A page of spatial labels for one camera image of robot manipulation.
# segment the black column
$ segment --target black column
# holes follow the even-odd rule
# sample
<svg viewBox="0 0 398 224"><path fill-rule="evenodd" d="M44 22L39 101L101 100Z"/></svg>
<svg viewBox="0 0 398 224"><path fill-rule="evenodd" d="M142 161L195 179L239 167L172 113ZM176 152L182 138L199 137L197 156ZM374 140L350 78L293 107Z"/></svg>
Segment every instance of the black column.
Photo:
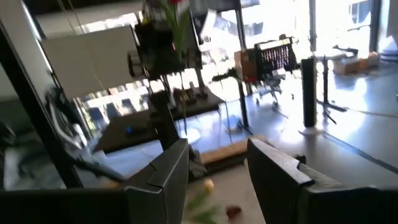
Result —
<svg viewBox="0 0 398 224"><path fill-rule="evenodd" d="M369 39L369 51L377 52L379 42L381 0L371 0L371 33Z"/></svg>
<svg viewBox="0 0 398 224"><path fill-rule="evenodd" d="M310 45L311 51L317 50L317 17L316 17L316 0L309 0L310 5Z"/></svg>
<svg viewBox="0 0 398 224"><path fill-rule="evenodd" d="M0 48L0 62L63 183L68 188L83 187L1 21Z"/></svg>
<svg viewBox="0 0 398 224"><path fill-rule="evenodd" d="M304 127L306 128L314 127L317 123L317 78L315 69L314 58L301 60Z"/></svg>
<svg viewBox="0 0 398 224"><path fill-rule="evenodd" d="M236 0L236 23L238 25L238 35L239 41L241 43L241 50L246 50L246 39L244 36L244 25L243 25L243 18L242 18L242 5L240 0ZM239 101L241 103L241 111L242 111L242 122L243 126L249 127L248 121L248 111L246 109L246 99L243 92L243 84L242 82L238 82L238 90L239 90Z"/></svg>

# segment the desk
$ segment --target desk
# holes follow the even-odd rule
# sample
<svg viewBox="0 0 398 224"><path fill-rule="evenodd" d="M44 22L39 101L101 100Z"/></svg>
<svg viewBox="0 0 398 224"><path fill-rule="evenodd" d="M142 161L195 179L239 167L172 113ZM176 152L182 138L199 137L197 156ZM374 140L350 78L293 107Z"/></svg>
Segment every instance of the desk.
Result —
<svg viewBox="0 0 398 224"><path fill-rule="evenodd" d="M209 89L206 89L206 91L208 94L207 99L198 99L197 103L194 105L187 106L187 117L215 111L220 108L219 104L224 101L214 95ZM159 118L155 117L151 119L150 117L153 110L154 109L151 107L149 110L112 118L99 139L94 152L104 151L104 153L107 154L159 139L158 132L155 129L155 123L159 122ZM182 119L183 111L174 111L172 116L174 120ZM128 127L134 129L143 126L147 127L147 130L143 133L136 135L126 134L126 128Z"/></svg>
<svg viewBox="0 0 398 224"><path fill-rule="evenodd" d="M238 205L242 208L242 215L236 217L235 224L265 224L264 217L257 201L256 193L251 183L249 170L246 165L240 165L232 169L217 173L209 177L214 183L214 191L207 198L199 210L206 210L215 205L220 206L220 211L214 219L219 224L231 223L225 214L225 206ZM188 185L186 203L196 194L203 191L203 180L198 180ZM194 213L184 211L182 224L191 224L191 216Z"/></svg>

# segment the floor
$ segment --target floor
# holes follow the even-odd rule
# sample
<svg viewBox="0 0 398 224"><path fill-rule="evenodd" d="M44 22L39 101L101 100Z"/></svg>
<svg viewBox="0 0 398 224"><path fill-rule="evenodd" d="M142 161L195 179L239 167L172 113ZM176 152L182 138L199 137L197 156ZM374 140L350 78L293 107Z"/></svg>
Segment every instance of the floor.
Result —
<svg viewBox="0 0 398 224"><path fill-rule="evenodd" d="M290 80L283 86L286 93L279 97L280 111L273 110L272 99L264 96L256 104L257 94L246 98L250 130L261 134L280 150L289 154L305 154L307 164L342 183L351 185L398 185L398 102L396 85L398 65L382 65L379 72L358 77L330 74L330 98L350 108L345 113L331 111L325 121L318 108L318 127L323 132L305 137L298 130L302 124L301 81ZM318 95L322 95L318 85ZM289 92L295 94L292 100ZM192 144L200 152L240 141L248 133L226 132L227 114L241 115L239 101L221 105L221 116L207 113L187 121L188 128L199 130L201 138ZM105 164L125 176L133 175L161 153L158 141L126 149L107 156L97 155ZM40 163L35 179L16 178L12 151L6 155L6 186L9 189L52 188L62 182L55 169Z"/></svg>

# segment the office chair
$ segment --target office chair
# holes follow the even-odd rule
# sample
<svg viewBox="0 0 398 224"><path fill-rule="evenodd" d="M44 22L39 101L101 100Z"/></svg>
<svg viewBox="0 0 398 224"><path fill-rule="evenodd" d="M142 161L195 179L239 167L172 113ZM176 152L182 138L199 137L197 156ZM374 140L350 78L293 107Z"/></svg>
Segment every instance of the office chair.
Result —
<svg viewBox="0 0 398 224"><path fill-rule="evenodd" d="M130 111L130 113L135 113L135 112L137 112L137 110L136 110L136 109L134 108L134 106L132 105L130 99L123 99L123 100L122 100L122 105L123 105L123 107L127 108L127 109Z"/></svg>
<svg viewBox="0 0 398 224"><path fill-rule="evenodd" d="M73 130L72 122L57 108L56 106L56 95L54 92L47 92L46 95L46 109L50 114L50 119L53 122L55 131L60 136L61 140L65 143L65 145L70 145L73 147L67 147L70 149L85 149L83 147L82 140L76 131ZM29 175L31 178L34 178L35 175L30 168L30 165L39 160L40 158L48 157L47 151L44 148L42 142L31 142L30 144L22 144L24 147L29 148L28 155L24 156L18 163L18 173L20 176Z"/></svg>
<svg viewBox="0 0 398 224"><path fill-rule="evenodd" d="M100 109L98 107L88 108L87 112L90 115L91 120L94 122L95 128L102 131L106 127L106 121Z"/></svg>
<svg viewBox="0 0 398 224"><path fill-rule="evenodd" d="M113 103L108 103L106 105L106 114L109 119L120 116L120 112L116 109Z"/></svg>
<svg viewBox="0 0 398 224"><path fill-rule="evenodd" d="M261 42L254 45L257 80L263 81L264 84L270 88L270 90L262 95L270 93L275 99L274 104L276 106L278 105L278 99L275 93L279 92L282 94L280 82L281 80L285 80L286 74L279 75L275 74L275 72L283 68L286 72L292 73L297 65L292 44L292 37L289 37L280 40Z"/></svg>

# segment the black chair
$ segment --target black chair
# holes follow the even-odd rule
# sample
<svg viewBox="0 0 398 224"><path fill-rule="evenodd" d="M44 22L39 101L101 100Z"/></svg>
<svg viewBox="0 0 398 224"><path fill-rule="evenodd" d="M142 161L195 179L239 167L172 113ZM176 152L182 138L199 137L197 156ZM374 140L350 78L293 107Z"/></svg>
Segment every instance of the black chair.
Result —
<svg viewBox="0 0 398 224"><path fill-rule="evenodd" d="M90 115L91 120L94 122L95 128L97 130L101 131L106 127L106 121L99 108L88 108L87 112Z"/></svg>
<svg viewBox="0 0 398 224"><path fill-rule="evenodd" d="M106 105L106 114L108 115L109 119L118 117L121 115L113 103L108 103Z"/></svg>
<svg viewBox="0 0 398 224"><path fill-rule="evenodd" d="M297 62L292 44L292 37L289 37L254 45L257 80L263 81L265 85L270 87L270 90L262 95L270 93L275 99L275 105L278 105L275 92L282 94L280 82L285 80L286 75L274 75L274 72L283 68L286 72L292 73L296 69Z"/></svg>
<svg viewBox="0 0 398 224"><path fill-rule="evenodd" d="M123 107L127 108L127 109L130 111L130 113L135 113L135 112L137 112L137 110L136 110L136 109L134 108L134 106L132 105L130 99L123 99L123 100L122 100L122 105L123 105Z"/></svg>

